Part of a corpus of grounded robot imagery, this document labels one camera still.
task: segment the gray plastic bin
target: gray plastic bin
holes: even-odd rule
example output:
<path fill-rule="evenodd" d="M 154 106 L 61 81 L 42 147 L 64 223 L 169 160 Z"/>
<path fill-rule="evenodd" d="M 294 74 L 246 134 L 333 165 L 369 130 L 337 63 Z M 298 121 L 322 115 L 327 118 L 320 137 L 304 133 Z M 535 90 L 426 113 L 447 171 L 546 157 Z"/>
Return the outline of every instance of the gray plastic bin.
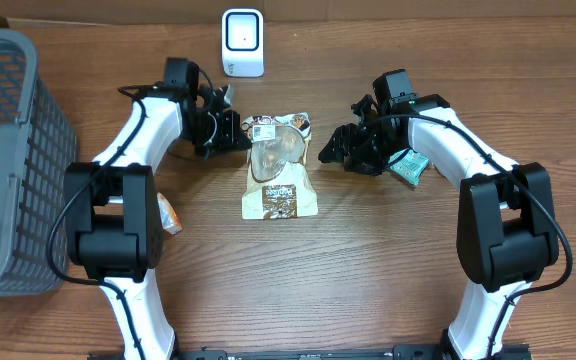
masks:
<path fill-rule="evenodd" d="M 63 207 L 63 176 L 77 156 L 77 138 L 37 75 L 28 38 L 0 30 L 0 296 L 30 295 L 61 282 L 44 249 Z M 63 228 L 57 266 L 66 271 Z"/>

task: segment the plastic basket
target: plastic basket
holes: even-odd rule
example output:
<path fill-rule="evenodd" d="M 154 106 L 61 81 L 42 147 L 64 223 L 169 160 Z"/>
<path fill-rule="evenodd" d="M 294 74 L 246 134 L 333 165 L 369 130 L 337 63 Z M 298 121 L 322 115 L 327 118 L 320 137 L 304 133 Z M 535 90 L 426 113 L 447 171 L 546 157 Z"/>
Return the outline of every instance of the plastic basket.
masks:
<path fill-rule="evenodd" d="M 0 296 L 61 285 L 44 249 L 64 203 L 64 171 L 76 157 L 77 138 L 37 75 L 33 44 L 0 30 Z M 63 227 L 55 241 L 57 266 L 66 271 Z"/>

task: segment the white label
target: white label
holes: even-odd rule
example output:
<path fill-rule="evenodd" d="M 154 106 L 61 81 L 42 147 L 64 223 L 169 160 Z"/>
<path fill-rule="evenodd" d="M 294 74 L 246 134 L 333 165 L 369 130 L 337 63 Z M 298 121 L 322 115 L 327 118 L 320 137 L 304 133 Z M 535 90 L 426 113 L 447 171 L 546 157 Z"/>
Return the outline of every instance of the white label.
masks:
<path fill-rule="evenodd" d="M 275 140 L 275 125 L 255 125 L 252 127 L 252 142 Z"/>

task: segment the wood grain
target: wood grain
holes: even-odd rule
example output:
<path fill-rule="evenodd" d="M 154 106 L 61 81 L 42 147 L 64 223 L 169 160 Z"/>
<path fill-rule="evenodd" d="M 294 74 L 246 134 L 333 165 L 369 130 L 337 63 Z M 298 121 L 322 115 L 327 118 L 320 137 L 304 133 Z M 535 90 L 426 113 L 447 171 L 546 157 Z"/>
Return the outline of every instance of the wood grain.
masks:
<path fill-rule="evenodd" d="M 82 160 L 103 150 L 129 115 L 115 88 L 161 79 L 167 56 L 191 58 L 215 84 L 233 83 L 244 117 L 310 114 L 316 217 L 243 221 L 243 154 L 164 159 L 158 190 L 185 230 L 166 240 L 157 272 L 184 349 L 438 340 L 466 282 L 455 251 L 457 192 L 434 170 L 411 189 L 391 175 L 362 177 L 316 160 L 333 130 L 353 121 L 349 105 L 381 73 L 403 67 L 418 93 L 441 94 L 496 150 L 549 170 L 574 274 L 563 288 L 522 299 L 505 342 L 530 343 L 535 359 L 576 358 L 576 18 L 268 24 L 260 79 L 225 78 L 218 26 L 24 32 L 79 135 Z M 173 150 L 191 153 L 187 145 Z M 562 269 L 549 268 L 542 281 Z M 65 285 L 0 299 L 0 359 L 84 359 L 122 348 L 98 289 Z"/>

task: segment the robotic hand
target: robotic hand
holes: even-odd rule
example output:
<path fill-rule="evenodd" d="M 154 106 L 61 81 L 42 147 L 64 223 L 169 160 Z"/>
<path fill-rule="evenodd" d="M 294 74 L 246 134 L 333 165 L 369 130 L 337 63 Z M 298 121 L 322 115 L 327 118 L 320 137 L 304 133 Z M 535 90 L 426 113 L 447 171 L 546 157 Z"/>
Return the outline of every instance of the robotic hand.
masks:
<path fill-rule="evenodd" d="M 572 269 L 570 248 L 554 221 L 548 173 L 537 163 L 519 166 L 494 151 L 439 95 L 418 97 L 405 70 L 383 74 L 373 88 L 377 101 L 366 95 L 351 106 L 359 123 L 337 128 L 319 160 L 375 176 L 400 160 L 389 162 L 400 150 L 428 157 L 460 191 L 457 253 L 469 278 L 441 344 L 399 345 L 393 354 L 419 360 L 530 358 L 527 346 L 502 348 L 514 305 L 520 295 L 561 285 Z M 503 208 L 521 215 L 503 222 Z M 566 273 L 556 283 L 529 289 L 557 261 L 557 236 L 566 252 Z"/>
<path fill-rule="evenodd" d="M 133 112 L 117 138 L 92 163 L 73 163 L 64 178 L 71 199 L 66 218 L 68 255 L 86 270 L 89 280 L 63 280 L 101 286 L 115 312 L 126 344 L 123 354 L 97 359 L 168 360 L 179 356 L 176 335 L 164 315 L 155 266 L 162 251 L 162 226 L 153 173 L 177 138 L 192 141 L 195 153 L 247 150 L 252 144 L 241 131 L 239 114 L 226 110 L 232 88 L 198 87 L 197 64 L 168 59 L 164 81 L 119 91 L 133 99 Z M 197 108 L 197 96 L 204 107 Z M 123 203 L 123 215 L 95 214 L 93 206 Z M 52 243 L 47 248 L 54 262 Z"/>

